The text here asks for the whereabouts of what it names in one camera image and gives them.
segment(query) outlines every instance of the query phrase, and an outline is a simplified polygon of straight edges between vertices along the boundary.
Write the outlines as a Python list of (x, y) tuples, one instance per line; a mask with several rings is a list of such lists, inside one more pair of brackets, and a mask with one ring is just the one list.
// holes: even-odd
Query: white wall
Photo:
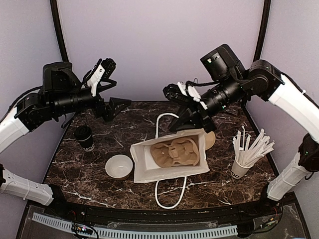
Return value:
[(248, 66), (263, 0), (60, 0), (65, 41), (78, 76), (99, 58), (113, 58), (118, 86), (103, 94), (164, 100), (170, 83), (210, 81), (200, 62), (228, 43)]
[[(0, 118), (24, 91), (42, 85), (44, 64), (60, 61), (50, 3), (0, 1)], [(47, 122), (0, 155), (11, 172), (42, 182), (61, 138), (61, 123)], [(25, 201), (0, 194), (0, 238), (15, 238)]]
[[(290, 75), (319, 102), (319, 2), (273, 0), (262, 58)], [(276, 141), (272, 154), (282, 171), (296, 154), (306, 131), (280, 109), (256, 97), (248, 104), (259, 128)], [(295, 188), (312, 238), (319, 238), (319, 175)]]

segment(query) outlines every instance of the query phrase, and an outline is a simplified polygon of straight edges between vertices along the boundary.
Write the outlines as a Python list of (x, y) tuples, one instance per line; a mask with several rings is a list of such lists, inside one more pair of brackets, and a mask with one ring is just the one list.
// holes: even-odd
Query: black paper cup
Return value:
[(88, 126), (79, 126), (74, 132), (74, 137), (79, 141), (84, 151), (90, 152), (94, 149), (92, 131)]

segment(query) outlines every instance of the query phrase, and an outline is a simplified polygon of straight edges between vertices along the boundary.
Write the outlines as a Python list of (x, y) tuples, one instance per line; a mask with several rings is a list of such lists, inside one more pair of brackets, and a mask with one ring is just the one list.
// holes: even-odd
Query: paper bag handle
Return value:
[(160, 118), (162, 118), (163, 116), (174, 116), (176, 118), (178, 118), (177, 115), (173, 114), (173, 113), (164, 113), (158, 116), (158, 119), (156, 120), (156, 134), (155, 134), (155, 138), (159, 137), (159, 121)]
[[(162, 118), (163, 116), (174, 116), (176, 118), (178, 118), (177, 115), (173, 114), (173, 113), (164, 113), (164, 114), (161, 114), (158, 116), (158, 119), (156, 120), (156, 133), (155, 133), (155, 138), (158, 138), (159, 137), (159, 121), (160, 121), (160, 118)], [(183, 188), (182, 188), (182, 191), (181, 191), (181, 194), (180, 194), (180, 197), (179, 197), (179, 200), (178, 202), (171, 206), (171, 207), (165, 207), (163, 206), (162, 204), (160, 204), (159, 202), (159, 199), (158, 199), (158, 186), (159, 186), (159, 182), (160, 181), (157, 181), (156, 182), (156, 185), (155, 185), (155, 200), (157, 202), (157, 204), (161, 207), (161, 208), (164, 208), (164, 209), (173, 209), (175, 207), (178, 206), (178, 204), (181, 202), (181, 199), (183, 198), (183, 195), (184, 195), (184, 192), (185, 192), (185, 188), (186, 188), (186, 182), (187, 182), (187, 176), (184, 177), (184, 184), (183, 184)]]

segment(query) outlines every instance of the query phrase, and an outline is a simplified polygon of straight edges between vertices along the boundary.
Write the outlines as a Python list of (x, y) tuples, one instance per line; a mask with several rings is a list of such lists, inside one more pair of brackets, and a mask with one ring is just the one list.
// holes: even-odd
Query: marble table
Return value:
[[(155, 136), (159, 114), (177, 112), (170, 102), (134, 102), (112, 122), (94, 118), (90, 110), (75, 117), (65, 133), (48, 169), (45, 183), (59, 185), (67, 201), (84, 205), (136, 210), (159, 210), (156, 204), (155, 183), (136, 184), (131, 174), (126, 181), (115, 181), (105, 172), (105, 163), (116, 154), (130, 155), (130, 146)], [(160, 121), (160, 136), (169, 134), (172, 118)], [(181, 203), (175, 208), (199, 209), (235, 205), (256, 201), (262, 188), (275, 178), (266, 157), (241, 179), (234, 179), (230, 170), (234, 160), (232, 138), (244, 125), (255, 139), (251, 125), (239, 104), (214, 117), (218, 130), (215, 145), (206, 152), (210, 171), (190, 176)], [(80, 125), (92, 129), (95, 148), (85, 152), (74, 138)], [(170, 206), (177, 202), (183, 179), (161, 181), (159, 201)]]

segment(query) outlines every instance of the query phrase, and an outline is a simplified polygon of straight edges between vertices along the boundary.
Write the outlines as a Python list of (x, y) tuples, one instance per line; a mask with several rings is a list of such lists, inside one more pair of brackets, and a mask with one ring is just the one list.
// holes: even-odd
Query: paper bag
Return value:
[[(156, 143), (173, 140), (180, 137), (192, 136), (198, 139), (198, 150), (200, 161), (196, 166), (175, 166), (161, 168), (155, 162), (151, 155), (151, 146)], [(205, 153), (205, 131), (203, 129), (189, 129), (179, 131), (176, 134), (163, 136), (157, 139), (150, 139), (140, 143), (133, 144), (130, 149), (133, 161), (135, 163), (134, 182), (149, 183), (164, 179), (179, 178), (185, 176), (206, 173), (209, 171), (206, 162)]]

